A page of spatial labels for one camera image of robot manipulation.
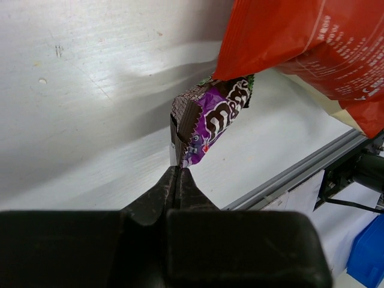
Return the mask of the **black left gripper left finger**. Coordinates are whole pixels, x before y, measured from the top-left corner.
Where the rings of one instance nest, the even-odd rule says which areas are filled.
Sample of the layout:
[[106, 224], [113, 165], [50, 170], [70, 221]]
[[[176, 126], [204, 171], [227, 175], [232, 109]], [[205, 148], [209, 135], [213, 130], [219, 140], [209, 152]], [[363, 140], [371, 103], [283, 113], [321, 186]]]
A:
[[165, 287], [177, 168], [115, 211], [1, 212], [2, 287]]

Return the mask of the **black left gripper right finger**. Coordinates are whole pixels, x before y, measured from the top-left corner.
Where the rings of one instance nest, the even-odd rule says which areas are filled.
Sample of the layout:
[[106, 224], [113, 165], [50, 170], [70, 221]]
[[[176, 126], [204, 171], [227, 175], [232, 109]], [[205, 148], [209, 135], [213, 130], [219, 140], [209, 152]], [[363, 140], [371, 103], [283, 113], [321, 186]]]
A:
[[167, 279], [173, 287], [331, 287], [319, 236], [295, 211], [222, 211], [188, 169], [166, 214]]

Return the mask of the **purple M&M's packet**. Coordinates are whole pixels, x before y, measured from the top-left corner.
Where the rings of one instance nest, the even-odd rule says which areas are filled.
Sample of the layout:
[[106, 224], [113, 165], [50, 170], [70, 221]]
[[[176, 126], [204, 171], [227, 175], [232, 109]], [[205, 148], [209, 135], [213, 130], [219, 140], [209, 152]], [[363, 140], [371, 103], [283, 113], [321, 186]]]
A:
[[173, 99], [171, 147], [177, 166], [199, 163], [242, 109], [249, 107], [254, 75], [232, 80], [208, 77]]

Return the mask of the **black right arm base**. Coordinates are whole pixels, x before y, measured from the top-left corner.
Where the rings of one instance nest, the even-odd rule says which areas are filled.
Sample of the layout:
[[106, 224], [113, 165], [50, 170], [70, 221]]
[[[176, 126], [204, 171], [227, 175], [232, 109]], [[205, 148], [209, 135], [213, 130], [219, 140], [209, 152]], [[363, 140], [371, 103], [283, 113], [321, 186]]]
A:
[[383, 206], [369, 207], [352, 200], [337, 199], [345, 188], [353, 183], [362, 185], [380, 194], [383, 199], [383, 133], [373, 139], [365, 140], [350, 152], [330, 164], [325, 169], [317, 202], [317, 209], [324, 203], [358, 208], [377, 214], [383, 214]]

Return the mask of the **large red chips bag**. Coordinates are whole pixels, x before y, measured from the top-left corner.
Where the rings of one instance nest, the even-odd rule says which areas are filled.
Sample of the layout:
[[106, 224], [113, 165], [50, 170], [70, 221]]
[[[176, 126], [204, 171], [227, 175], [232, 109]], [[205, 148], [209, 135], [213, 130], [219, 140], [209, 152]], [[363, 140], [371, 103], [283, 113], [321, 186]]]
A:
[[216, 79], [275, 68], [333, 118], [383, 130], [382, 1], [235, 1]]

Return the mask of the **white front cover board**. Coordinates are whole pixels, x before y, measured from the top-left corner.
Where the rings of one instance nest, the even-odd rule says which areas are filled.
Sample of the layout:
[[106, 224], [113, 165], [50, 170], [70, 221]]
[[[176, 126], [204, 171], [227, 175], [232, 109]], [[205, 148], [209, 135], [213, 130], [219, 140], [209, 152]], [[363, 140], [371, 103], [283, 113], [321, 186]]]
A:
[[353, 240], [377, 214], [354, 207], [324, 203], [315, 208], [324, 170], [275, 199], [267, 197], [263, 210], [297, 211], [305, 214], [317, 230], [332, 276], [336, 279], [346, 268]]

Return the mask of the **blue plastic bin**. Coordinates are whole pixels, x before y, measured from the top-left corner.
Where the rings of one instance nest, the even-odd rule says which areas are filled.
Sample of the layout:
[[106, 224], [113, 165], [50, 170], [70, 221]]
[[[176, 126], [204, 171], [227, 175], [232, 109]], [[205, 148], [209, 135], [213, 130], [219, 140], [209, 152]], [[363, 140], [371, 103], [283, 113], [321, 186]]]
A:
[[383, 214], [380, 214], [353, 242], [347, 274], [365, 287], [376, 288], [383, 280], [383, 241]]

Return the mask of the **aluminium front table rail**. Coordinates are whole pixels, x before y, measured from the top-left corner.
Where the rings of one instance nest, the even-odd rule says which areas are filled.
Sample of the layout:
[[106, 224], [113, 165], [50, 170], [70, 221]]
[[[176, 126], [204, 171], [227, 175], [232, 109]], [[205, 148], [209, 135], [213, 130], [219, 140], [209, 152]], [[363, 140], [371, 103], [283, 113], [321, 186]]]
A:
[[225, 211], [260, 209], [318, 172], [327, 169], [345, 155], [360, 151], [375, 140], [382, 142], [383, 132], [373, 139], [368, 139], [357, 131], [350, 130], [223, 209]]

